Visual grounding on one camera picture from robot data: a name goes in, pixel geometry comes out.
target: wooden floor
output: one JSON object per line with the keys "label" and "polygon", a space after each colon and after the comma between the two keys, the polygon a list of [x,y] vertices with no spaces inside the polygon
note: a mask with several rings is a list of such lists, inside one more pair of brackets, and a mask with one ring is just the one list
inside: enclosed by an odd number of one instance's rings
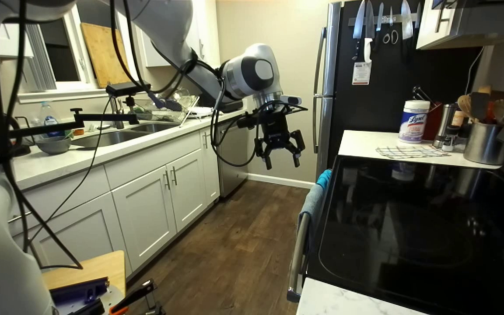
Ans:
{"label": "wooden floor", "polygon": [[[307,189],[246,181],[154,261],[149,278],[168,315],[294,315],[286,300],[297,215]],[[136,315],[143,302],[130,308]]]}

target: refrigerator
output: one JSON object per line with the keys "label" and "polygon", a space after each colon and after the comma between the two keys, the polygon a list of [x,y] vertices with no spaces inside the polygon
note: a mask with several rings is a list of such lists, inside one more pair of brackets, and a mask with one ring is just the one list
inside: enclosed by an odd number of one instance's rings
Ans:
{"label": "refrigerator", "polygon": [[[368,85],[353,85],[353,70],[357,40],[353,39],[355,18],[361,1],[333,2],[328,5],[328,22],[322,27],[313,98],[314,153],[317,156],[316,176],[330,168],[336,158],[344,130],[398,132],[404,102],[413,99],[412,89],[419,85],[430,97],[444,104],[456,102],[464,94],[468,76],[470,87],[478,68],[476,62],[482,47],[410,50],[410,61],[402,58],[402,0],[371,0],[375,21],[380,3],[384,4],[384,16],[398,15],[392,28],[382,23],[378,51],[372,52],[371,75]],[[408,0],[414,14],[424,0]],[[396,30],[396,44],[384,44],[387,32]],[[364,61],[363,43],[356,61]],[[318,87],[320,66],[324,64],[321,90]]]}

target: gray bowl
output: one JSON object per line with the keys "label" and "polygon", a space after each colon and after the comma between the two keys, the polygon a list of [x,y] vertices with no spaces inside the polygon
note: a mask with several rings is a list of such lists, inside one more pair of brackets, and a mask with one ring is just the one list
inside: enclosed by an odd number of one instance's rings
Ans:
{"label": "gray bowl", "polygon": [[71,138],[50,137],[36,140],[36,145],[50,155],[62,154],[67,152],[71,146]]}

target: blue towel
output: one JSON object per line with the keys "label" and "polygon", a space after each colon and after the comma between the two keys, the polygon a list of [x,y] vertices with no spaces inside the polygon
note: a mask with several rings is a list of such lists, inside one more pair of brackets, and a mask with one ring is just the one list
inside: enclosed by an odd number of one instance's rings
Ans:
{"label": "blue towel", "polygon": [[301,219],[304,214],[310,216],[310,223],[308,224],[308,230],[306,231],[306,241],[304,242],[304,253],[307,254],[310,249],[314,248],[314,232],[318,224],[318,211],[322,210],[322,202],[324,201],[324,191],[328,186],[330,176],[332,175],[332,170],[326,170],[320,175],[317,183],[310,188],[310,192],[306,195],[304,199],[304,204],[302,209],[298,214],[297,220],[297,231],[301,225]]}

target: black glass cooktop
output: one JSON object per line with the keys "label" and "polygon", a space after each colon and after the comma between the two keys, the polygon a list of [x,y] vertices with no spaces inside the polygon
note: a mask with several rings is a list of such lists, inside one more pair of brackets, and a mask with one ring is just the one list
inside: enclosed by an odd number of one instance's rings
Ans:
{"label": "black glass cooktop", "polygon": [[430,314],[504,314],[501,171],[340,156],[308,277]]}

